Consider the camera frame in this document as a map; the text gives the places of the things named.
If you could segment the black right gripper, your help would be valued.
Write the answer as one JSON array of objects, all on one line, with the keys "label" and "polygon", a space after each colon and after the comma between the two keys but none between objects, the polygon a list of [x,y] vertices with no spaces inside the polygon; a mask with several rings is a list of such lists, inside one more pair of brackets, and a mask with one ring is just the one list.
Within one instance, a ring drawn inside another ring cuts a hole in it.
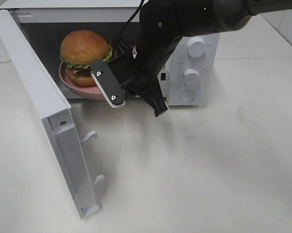
[{"label": "black right gripper", "polygon": [[115,45],[114,57],[108,62],[121,89],[128,96],[139,96],[154,110],[155,117],[164,114],[165,104],[158,74],[165,65],[165,46],[162,44],[137,40],[133,48],[120,40]]}]

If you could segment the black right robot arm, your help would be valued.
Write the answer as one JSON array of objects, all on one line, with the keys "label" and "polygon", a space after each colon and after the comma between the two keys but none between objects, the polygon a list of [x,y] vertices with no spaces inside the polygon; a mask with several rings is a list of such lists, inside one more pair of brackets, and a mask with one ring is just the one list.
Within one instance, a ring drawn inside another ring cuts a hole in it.
[{"label": "black right robot arm", "polygon": [[133,48],[109,62],[118,84],[107,91],[115,108],[139,96],[155,116],[167,110],[157,75],[183,37],[237,31],[252,16],[292,9],[292,0],[150,0],[140,7]]}]

